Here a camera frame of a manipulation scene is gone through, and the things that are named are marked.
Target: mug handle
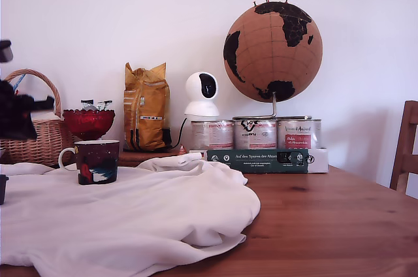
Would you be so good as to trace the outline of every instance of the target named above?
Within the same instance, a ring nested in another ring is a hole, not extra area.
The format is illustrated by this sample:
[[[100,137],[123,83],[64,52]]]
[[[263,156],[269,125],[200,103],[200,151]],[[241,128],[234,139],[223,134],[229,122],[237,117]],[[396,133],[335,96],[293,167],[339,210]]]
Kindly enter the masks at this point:
[[[64,166],[63,164],[63,156],[65,152],[72,152],[72,153],[76,153],[76,150],[74,148],[65,148],[64,150],[61,151],[61,153],[59,153],[58,156],[58,165],[59,168],[64,168],[67,169],[68,171],[77,171],[77,169],[68,169],[67,167]]]

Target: food can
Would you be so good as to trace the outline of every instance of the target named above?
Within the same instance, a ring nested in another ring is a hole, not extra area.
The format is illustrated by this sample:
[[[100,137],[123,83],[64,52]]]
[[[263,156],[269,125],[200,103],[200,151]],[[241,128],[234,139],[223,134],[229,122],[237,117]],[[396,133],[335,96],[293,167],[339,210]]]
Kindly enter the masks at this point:
[[[235,120],[237,150],[269,150],[277,148],[277,120]]]
[[[231,120],[191,122],[193,150],[232,150],[234,123]]]
[[[321,148],[321,120],[279,120],[279,148]]]

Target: wooden table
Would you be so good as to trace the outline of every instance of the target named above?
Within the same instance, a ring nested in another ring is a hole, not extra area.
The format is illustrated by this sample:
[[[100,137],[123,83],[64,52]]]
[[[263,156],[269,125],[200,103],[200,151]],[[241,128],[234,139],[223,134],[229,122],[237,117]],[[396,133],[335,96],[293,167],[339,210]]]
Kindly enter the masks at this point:
[[[418,276],[418,200],[335,168],[246,176],[261,200],[247,240],[156,276]],[[18,269],[1,277],[38,276]]]

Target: globe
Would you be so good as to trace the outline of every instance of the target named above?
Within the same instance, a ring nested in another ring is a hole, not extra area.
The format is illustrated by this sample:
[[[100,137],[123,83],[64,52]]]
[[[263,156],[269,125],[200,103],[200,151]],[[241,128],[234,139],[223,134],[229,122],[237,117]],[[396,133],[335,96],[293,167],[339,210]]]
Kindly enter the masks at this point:
[[[228,77],[244,95],[284,101],[305,90],[322,61],[322,39],[312,18],[287,1],[268,1],[243,13],[223,47]]]

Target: box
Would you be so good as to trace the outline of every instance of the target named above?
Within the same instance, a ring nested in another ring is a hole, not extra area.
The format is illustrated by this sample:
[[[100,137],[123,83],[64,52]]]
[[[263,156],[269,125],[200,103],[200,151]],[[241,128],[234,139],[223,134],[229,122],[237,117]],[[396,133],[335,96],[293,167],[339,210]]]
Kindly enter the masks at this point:
[[[315,173],[328,172],[328,150],[193,150],[207,161],[219,161],[246,173]]]

